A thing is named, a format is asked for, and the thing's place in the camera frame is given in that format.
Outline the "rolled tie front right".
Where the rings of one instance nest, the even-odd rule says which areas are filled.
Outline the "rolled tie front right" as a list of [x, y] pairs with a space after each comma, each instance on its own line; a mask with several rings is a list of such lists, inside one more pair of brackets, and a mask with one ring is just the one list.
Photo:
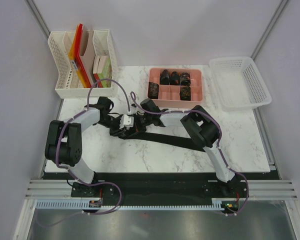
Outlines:
[[186, 85], [180, 88], [180, 100], [181, 101], [191, 101], [191, 87]]

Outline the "beige cardboard folder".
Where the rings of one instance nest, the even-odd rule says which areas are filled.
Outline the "beige cardboard folder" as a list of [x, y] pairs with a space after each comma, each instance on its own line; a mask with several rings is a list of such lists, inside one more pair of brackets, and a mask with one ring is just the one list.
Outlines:
[[93, 29], [88, 30], [85, 26], [83, 26], [83, 35], [81, 40], [81, 48], [80, 48], [80, 59], [82, 60], [83, 66], [87, 73], [88, 79], [91, 83], [91, 86], [96, 82], [94, 74], [93, 74], [93, 66], [95, 60], [95, 49], [93, 44]]

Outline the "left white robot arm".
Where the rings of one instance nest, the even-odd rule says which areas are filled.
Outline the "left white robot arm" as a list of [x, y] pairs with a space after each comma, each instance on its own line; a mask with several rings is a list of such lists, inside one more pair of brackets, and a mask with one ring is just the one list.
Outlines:
[[44, 156], [59, 169], [66, 170], [74, 179], [71, 195], [80, 197], [118, 197], [121, 189], [112, 182], [100, 181], [83, 159], [82, 134], [93, 125], [102, 125], [113, 133], [123, 130], [124, 121], [133, 119], [127, 115], [114, 117], [114, 103], [108, 97], [99, 97], [96, 104], [84, 109], [67, 120], [53, 120], [48, 127]]

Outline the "aluminium frame rail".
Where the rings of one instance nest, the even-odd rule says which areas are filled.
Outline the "aluminium frame rail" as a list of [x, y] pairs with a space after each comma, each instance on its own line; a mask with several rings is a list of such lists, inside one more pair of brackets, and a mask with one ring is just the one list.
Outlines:
[[[297, 194], [289, 180], [249, 180], [249, 197], [257, 200], [296, 200]], [[26, 199], [69, 199], [71, 187], [65, 180], [31, 180]]]

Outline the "green book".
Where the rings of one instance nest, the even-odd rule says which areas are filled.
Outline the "green book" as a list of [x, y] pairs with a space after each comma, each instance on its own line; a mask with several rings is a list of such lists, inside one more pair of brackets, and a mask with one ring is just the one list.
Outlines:
[[112, 64], [111, 59], [107, 55], [100, 56], [98, 63], [97, 75], [103, 88], [110, 88], [112, 82], [108, 79], [112, 79]]

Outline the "cream desktop file organizer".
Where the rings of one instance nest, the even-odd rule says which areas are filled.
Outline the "cream desktop file organizer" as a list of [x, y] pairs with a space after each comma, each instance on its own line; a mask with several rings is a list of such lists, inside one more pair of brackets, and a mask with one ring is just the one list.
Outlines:
[[117, 57], [109, 29], [94, 30], [82, 28], [80, 52], [70, 57], [72, 45], [76, 45], [76, 31], [52, 31], [48, 46], [58, 70], [55, 91], [61, 99], [83, 99], [87, 97], [90, 84], [96, 80], [93, 75], [95, 56], [108, 56], [111, 63], [111, 77], [119, 80]]

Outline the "white plastic basket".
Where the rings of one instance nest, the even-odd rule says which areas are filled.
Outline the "white plastic basket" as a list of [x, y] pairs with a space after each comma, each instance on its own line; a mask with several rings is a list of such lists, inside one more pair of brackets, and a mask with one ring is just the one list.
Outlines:
[[270, 92], [252, 58], [220, 57], [210, 60], [208, 65], [223, 111], [253, 110], [272, 102]]

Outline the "cream paperback book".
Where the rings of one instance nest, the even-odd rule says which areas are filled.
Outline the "cream paperback book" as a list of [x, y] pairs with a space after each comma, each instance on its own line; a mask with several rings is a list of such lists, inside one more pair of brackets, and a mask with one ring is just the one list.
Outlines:
[[107, 60], [107, 55], [96, 55], [93, 64], [93, 74], [101, 74]]

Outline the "rolled tie back right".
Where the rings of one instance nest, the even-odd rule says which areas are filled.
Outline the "rolled tie back right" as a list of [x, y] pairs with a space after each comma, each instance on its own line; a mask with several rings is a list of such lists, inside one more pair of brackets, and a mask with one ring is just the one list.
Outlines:
[[181, 86], [190, 86], [191, 85], [191, 76], [188, 72], [182, 72], [180, 74], [180, 85]]

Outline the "rolled tie floral left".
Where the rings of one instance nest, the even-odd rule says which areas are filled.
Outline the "rolled tie floral left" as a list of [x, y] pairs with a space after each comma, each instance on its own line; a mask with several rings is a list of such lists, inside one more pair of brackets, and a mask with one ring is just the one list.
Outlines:
[[148, 83], [148, 97], [150, 99], [158, 99], [159, 98], [159, 84], [155, 82]]

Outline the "pink compartment tray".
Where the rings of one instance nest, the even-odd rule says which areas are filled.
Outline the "pink compartment tray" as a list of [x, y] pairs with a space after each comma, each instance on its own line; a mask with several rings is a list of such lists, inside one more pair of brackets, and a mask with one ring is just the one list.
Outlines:
[[[191, 101], [180, 100], [180, 89], [183, 85], [161, 85], [160, 75], [163, 70], [169, 70], [169, 74], [176, 71], [180, 75], [183, 72], [190, 74], [190, 88], [191, 88]], [[159, 84], [158, 99], [152, 99], [155, 104], [162, 108], [182, 108], [191, 109], [196, 105], [201, 104], [205, 100], [205, 84], [203, 81], [202, 71], [199, 69], [186, 69], [186, 68], [164, 68], [153, 67], [149, 70], [149, 82]]]

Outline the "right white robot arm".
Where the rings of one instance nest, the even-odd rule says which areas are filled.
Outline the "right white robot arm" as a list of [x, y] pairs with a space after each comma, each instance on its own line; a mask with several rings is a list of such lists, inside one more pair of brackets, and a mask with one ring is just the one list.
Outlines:
[[[202, 106], [196, 105], [185, 111], [160, 109], [150, 98], [136, 106], [143, 113], [137, 112], [133, 115], [134, 126], [128, 130], [124, 139], [144, 140], [205, 152], [214, 167], [220, 193], [225, 197], [232, 196], [237, 191], [240, 180], [244, 179], [245, 196], [249, 197], [247, 178], [230, 166], [221, 150], [220, 142], [223, 134], [220, 125]], [[161, 128], [183, 127], [189, 137], [147, 132], [147, 126], [150, 125]]]

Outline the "red orange folder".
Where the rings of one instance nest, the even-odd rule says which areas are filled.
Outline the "red orange folder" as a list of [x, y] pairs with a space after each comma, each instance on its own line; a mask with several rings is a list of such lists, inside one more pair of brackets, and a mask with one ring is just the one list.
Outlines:
[[80, 23], [76, 27], [76, 31], [74, 34], [74, 39], [68, 54], [69, 61], [71, 63], [71, 66], [75, 70], [82, 86], [84, 88], [90, 88], [92, 85], [90, 83], [90, 80], [88, 78], [88, 75], [86, 73], [85, 67], [83, 66], [80, 52], [81, 52], [81, 42], [82, 42], [82, 36], [83, 36], [83, 24]]

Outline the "rolled tie back middle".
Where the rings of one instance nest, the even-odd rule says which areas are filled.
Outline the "rolled tie back middle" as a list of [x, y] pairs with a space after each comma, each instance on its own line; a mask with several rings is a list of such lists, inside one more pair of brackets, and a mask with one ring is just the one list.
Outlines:
[[170, 74], [170, 85], [179, 86], [180, 85], [180, 74], [176, 71], [173, 71]]

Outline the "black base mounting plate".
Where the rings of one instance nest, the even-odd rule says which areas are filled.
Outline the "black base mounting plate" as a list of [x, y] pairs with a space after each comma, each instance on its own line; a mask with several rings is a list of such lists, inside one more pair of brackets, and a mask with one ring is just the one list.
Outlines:
[[120, 188], [120, 196], [101, 198], [111, 205], [209, 204], [213, 198], [246, 197], [243, 179], [225, 196], [214, 173], [97, 173], [97, 179]]

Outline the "long black necktie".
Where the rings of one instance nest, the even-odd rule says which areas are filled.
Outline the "long black necktie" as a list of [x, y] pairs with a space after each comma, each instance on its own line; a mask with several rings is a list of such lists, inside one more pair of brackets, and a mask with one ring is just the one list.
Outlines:
[[155, 142], [165, 145], [170, 145], [174, 147], [205, 152], [203, 147], [197, 146], [191, 138], [173, 136], [173, 135], [165, 135], [159, 133], [150, 133], [150, 132], [137, 132], [131, 136], [120, 137], [123, 140], [143, 140], [148, 142]]

